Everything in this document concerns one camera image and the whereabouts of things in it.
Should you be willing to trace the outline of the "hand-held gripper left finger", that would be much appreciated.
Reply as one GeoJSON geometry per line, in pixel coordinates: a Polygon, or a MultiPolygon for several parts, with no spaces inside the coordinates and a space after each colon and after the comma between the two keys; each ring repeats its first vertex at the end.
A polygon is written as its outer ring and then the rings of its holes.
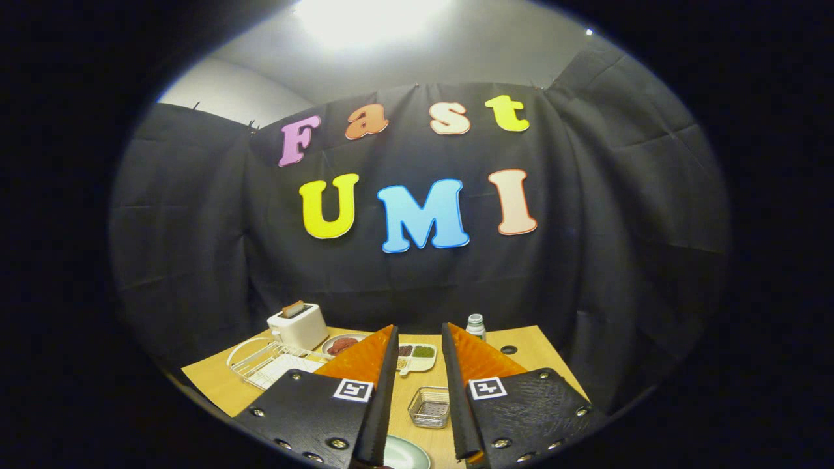
{"type": "Polygon", "coordinates": [[[286,371],[235,423],[292,468],[383,466],[398,332],[390,324],[313,372],[286,371]]]}

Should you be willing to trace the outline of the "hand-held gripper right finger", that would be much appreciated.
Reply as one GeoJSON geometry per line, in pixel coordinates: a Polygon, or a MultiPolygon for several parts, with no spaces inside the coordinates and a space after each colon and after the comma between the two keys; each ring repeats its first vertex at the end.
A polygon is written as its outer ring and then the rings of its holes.
{"type": "Polygon", "coordinates": [[[455,459],[468,468],[543,468],[607,424],[565,377],[527,370],[455,324],[442,326],[455,459]]]}

